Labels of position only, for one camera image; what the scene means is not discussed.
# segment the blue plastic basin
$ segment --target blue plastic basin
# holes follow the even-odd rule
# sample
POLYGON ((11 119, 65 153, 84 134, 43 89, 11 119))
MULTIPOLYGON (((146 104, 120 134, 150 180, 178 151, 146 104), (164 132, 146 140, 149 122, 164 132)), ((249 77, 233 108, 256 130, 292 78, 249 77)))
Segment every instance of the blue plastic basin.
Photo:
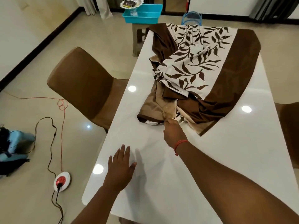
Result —
POLYGON ((131 16, 130 10, 126 9, 123 17, 126 23, 154 24, 158 23, 162 9, 162 4, 143 4, 137 8, 138 16, 131 16))

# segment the white table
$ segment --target white table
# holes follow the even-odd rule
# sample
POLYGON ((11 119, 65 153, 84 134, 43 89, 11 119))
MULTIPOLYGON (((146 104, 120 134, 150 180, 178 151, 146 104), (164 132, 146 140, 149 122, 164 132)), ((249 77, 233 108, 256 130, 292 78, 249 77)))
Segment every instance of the white table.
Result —
MULTIPOLYGON (((139 55, 96 164, 82 202, 86 205, 103 184, 109 155, 122 145, 131 146, 130 162, 137 167, 130 184, 118 195, 111 214, 143 224, 221 223, 195 184, 188 169, 163 139, 164 126, 137 120, 140 107, 154 83, 149 57, 150 31, 139 55)), ((242 173, 281 199, 299 214, 299 190, 259 56, 248 87, 233 110, 202 137, 187 124, 189 141, 218 162, 242 173), (250 106, 245 113, 242 106, 250 106)))

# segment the brown chair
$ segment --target brown chair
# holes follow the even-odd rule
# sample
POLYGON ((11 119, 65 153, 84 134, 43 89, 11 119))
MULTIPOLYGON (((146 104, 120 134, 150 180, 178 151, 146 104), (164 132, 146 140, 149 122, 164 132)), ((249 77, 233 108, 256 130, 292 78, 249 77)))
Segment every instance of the brown chair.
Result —
POLYGON ((128 81, 113 78, 84 49, 76 47, 57 64, 47 84, 107 132, 128 81))
POLYGON ((293 168, 299 168, 299 102, 275 107, 293 168))

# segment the person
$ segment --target person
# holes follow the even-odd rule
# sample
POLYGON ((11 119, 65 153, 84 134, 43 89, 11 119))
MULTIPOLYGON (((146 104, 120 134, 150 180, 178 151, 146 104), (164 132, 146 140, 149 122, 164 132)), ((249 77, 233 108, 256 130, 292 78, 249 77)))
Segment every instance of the person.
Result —
MULTIPOLYGON (((244 175, 218 163, 187 141, 176 120, 164 122, 164 139, 187 166, 200 191, 224 224, 299 223, 299 216, 281 200, 244 175)), ((72 224, 105 224, 112 205, 132 179, 130 147, 122 145, 108 161, 103 186, 72 224)))

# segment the brown chair backrest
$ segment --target brown chair backrest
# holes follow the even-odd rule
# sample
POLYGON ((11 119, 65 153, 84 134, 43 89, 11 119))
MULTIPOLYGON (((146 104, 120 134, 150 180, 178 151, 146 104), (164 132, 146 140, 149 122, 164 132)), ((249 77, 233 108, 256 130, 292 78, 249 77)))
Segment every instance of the brown chair backrest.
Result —
POLYGON ((279 113, 286 146, 293 166, 299 165, 299 102, 282 105, 279 113))
POLYGON ((76 47, 57 64, 47 84, 92 119, 106 102, 113 79, 91 55, 76 47))

